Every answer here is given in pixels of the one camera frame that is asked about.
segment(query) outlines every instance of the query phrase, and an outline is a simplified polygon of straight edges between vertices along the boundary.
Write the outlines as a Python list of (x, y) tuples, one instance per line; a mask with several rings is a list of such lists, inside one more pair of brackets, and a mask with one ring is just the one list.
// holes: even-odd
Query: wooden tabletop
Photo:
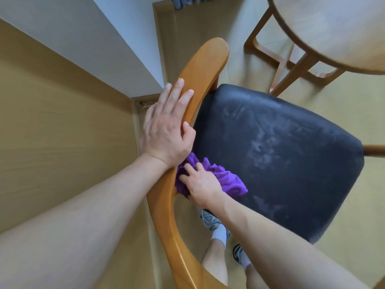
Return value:
[(285, 33), (320, 61), (385, 74), (385, 0), (268, 0)]

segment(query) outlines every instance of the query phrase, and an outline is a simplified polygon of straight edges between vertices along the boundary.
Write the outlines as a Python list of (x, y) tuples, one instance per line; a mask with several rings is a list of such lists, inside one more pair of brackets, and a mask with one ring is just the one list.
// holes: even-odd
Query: purple rag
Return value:
[[(180, 181), (179, 175), (188, 175), (187, 171), (183, 168), (186, 163), (190, 163), (191, 166), (196, 169), (196, 164), (198, 162), (198, 158), (193, 152), (191, 152), (190, 155), (187, 156), (187, 158), (178, 166), (175, 186), (178, 193), (183, 194), (186, 198), (188, 195), (190, 195), (190, 192), (186, 185)], [(239, 197), (247, 193), (246, 186), (237, 175), (231, 173), (230, 171), (224, 170), (224, 168), (220, 165), (210, 165), (210, 162), (207, 158), (203, 159), (202, 165), (206, 171), (210, 171), (215, 175), (222, 186), (222, 190), (231, 198)]]

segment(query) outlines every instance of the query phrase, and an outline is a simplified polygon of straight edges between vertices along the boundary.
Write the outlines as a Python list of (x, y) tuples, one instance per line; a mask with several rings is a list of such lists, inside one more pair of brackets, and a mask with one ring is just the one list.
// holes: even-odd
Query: white sock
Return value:
[(239, 254), (239, 261), (241, 262), (241, 265), (243, 267), (243, 269), (246, 271), (246, 267), (251, 264), (250, 260), (249, 260), (249, 257), (246, 255), (246, 253), (243, 251), (241, 251), (241, 253)]
[(219, 224), (218, 228), (213, 231), (211, 239), (213, 238), (219, 239), (221, 242), (223, 242), (224, 247), (226, 247), (227, 231), (223, 224)]

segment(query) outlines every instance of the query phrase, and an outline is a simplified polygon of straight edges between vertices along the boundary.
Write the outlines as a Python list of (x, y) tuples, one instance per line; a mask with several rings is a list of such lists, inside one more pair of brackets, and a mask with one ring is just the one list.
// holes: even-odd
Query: person's right arm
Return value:
[(200, 163), (197, 171), (189, 164), (185, 169), (189, 176), (180, 179), (189, 199), (225, 224), (270, 289), (368, 289), (303, 238), (229, 197)]

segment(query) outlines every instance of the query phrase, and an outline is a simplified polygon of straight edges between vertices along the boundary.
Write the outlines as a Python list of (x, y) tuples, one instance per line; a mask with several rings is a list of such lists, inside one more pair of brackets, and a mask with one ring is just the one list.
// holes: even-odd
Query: hand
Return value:
[(190, 191), (189, 200), (195, 206), (209, 209), (209, 205), (215, 198), (223, 193), (221, 184), (213, 173), (206, 171), (201, 163), (196, 164), (195, 170), (189, 163), (184, 165), (189, 176), (180, 175), (179, 179)]
[(195, 130), (187, 122), (183, 123), (183, 137), (180, 134), (182, 116), (194, 94), (190, 89), (179, 98), (183, 86), (184, 80), (180, 78), (171, 94), (170, 83), (163, 88), (158, 102), (146, 112), (139, 139), (141, 154), (163, 161), (167, 168), (185, 160), (195, 139)]

